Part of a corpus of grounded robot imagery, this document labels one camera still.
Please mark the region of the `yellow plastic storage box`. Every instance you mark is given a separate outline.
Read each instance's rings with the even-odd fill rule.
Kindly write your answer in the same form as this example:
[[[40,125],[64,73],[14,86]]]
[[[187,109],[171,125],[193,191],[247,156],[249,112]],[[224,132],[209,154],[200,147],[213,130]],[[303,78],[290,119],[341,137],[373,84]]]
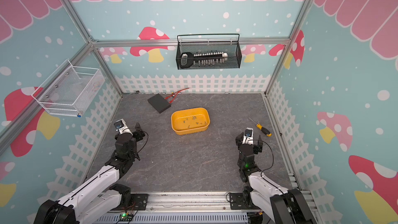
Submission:
[[[210,125],[210,117],[205,108],[191,108],[174,112],[171,124],[178,135],[192,134],[206,131]]]

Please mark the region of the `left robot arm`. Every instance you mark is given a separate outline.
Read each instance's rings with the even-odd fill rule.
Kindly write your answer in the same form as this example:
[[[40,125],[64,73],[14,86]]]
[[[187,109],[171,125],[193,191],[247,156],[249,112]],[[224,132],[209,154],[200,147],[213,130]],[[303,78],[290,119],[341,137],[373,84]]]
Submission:
[[[104,166],[69,194],[53,201],[47,200],[38,209],[36,224],[92,224],[102,215],[115,208],[126,214],[136,201],[132,199],[129,187],[118,184],[135,160],[140,160],[137,143],[146,135],[137,123],[131,131],[120,119],[114,124],[115,150]]]

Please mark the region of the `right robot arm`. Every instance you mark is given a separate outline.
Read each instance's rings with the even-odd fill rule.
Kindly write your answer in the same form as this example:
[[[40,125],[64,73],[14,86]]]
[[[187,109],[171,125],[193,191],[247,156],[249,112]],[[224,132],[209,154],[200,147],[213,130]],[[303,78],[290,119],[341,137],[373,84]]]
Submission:
[[[254,130],[247,128],[235,142],[239,150],[239,175],[246,184],[243,205],[259,208],[276,224],[315,224],[317,221],[301,191],[277,184],[257,166],[255,155],[262,152],[265,144],[261,137],[255,139]]]

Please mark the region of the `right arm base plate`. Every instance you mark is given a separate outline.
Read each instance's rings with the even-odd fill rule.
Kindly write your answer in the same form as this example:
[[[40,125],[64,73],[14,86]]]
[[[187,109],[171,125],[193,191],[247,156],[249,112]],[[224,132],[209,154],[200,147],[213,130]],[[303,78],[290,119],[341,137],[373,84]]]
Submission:
[[[227,202],[230,203],[231,210],[250,210],[259,211],[260,209],[254,205],[250,205],[245,201],[243,193],[231,193],[226,194]]]

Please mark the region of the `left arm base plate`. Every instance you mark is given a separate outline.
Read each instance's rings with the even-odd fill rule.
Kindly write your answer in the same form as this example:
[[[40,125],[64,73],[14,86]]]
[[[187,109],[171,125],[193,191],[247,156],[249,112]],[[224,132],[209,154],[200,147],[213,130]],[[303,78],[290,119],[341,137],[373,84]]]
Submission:
[[[129,197],[122,197],[118,211],[144,211],[146,210],[149,194],[130,194]]]

